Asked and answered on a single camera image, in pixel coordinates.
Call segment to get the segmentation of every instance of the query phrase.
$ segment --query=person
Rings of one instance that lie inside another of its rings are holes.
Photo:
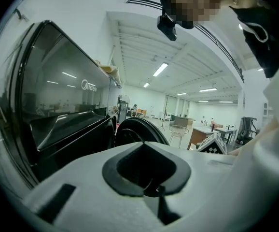
[[[131,116],[137,117],[137,115],[138,115],[138,109],[137,109],[137,105],[135,104],[131,109]]]
[[[279,0],[161,0],[166,14],[174,21],[201,23],[212,19],[222,6],[236,13],[245,41],[263,68],[266,78],[279,68]],[[255,138],[245,146],[253,146],[263,135],[279,128],[274,117]],[[238,155],[240,150],[230,152]]]

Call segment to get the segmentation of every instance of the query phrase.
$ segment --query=floor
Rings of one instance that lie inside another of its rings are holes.
[[[152,122],[158,128],[162,125],[162,121],[159,120],[159,119],[156,119],[156,118],[145,118],[145,119]],[[162,129],[162,128],[159,128],[159,129],[163,133],[163,135],[166,137],[166,139],[169,141],[169,139],[171,137],[171,131],[169,130],[169,121],[168,120],[164,121],[163,127],[164,127],[164,129]],[[181,149],[187,149],[187,147],[189,145],[189,141],[190,141],[190,138],[191,138],[193,128],[192,128],[192,126],[187,126],[187,129],[189,130],[189,132],[182,137],[181,146],[180,146]],[[173,146],[173,147],[178,148],[179,147],[179,141],[180,141],[180,138],[173,137],[172,141],[170,142],[170,145]],[[231,152],[231,151],[233,151],[233,150],[235,150],[239,147],[241,147],[241,145],[231,141],[227,145],[227,152],[229,153],[229,152]],[[190,149],[196,150],[195,145],[192,144]]]

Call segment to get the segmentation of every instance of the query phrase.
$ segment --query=chair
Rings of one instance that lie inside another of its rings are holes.
[[[168,141],[168,143],[170,144],[170,142],[172,141],[173,137],[179,137],[180,138],[180,141],[179,141],[179,148],[180,148],[180,145],[181,145],[181,140],[182,140],[182,137],[185,135],[185,134],[188,134],[189,133],[189,130],[186,128],[186,127],[183,127],[183,126],[169,126],[169,130],[171,131],[172,135]]]

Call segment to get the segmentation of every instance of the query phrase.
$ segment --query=white wall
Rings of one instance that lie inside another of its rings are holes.
[[[254,125],[259,129],[262,124],[263,105],[267,102],[263,91],[269,84],[269,79],[265,77],[263,71],[257,69],[244,72],[244,79],[246,99],[244,116],[257,118],[258,122],[255,121]]]
[[[139,109],[147,110],[147,116],[150,116],[152,113],[156,117],[159,117],[159,113],[163,111],[165,102],[164,93],[152,91],[147,88],[124,85],[122,94],[130,97],[130,107],[136,104]]]
[[[237,120],[237,105],[206,105],[198,104],[196,121],[204,120],[210,123],[211,118],[224,127],[230,125],[235,126]]]
[[[189,105],[188,118],[193,118],[197,120],[197,114],[198,114],[198,104],[191,101]]]
[[[0,35],[0,66],[11,46],[33,23],[55,22],[91,58],[108,63],[113,41],[107,10],[125,0],[24,0],[18,9],[29,21],[14,14]]]

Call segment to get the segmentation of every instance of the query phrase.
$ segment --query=wooden desk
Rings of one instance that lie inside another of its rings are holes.
[[[228,133],[228,137],[227,137],[227,141],[226,144],[228,144],[228,142],[230,141],[230,139],[232,138],[232,135],[235,131],[237,131],[236,129],[226,129],[226,128],[215,128],[216,131],[221,133],[221,139],[224,141],[225,140],[225,135]]]
[[[218,132],[215,130],[211,131],[211,129],[206,127],[194,127],[187,150],[190,149],[191,144],[196,145],[197,143],[201,143],[204,141],[205,138],[209,137],[214,133]]]

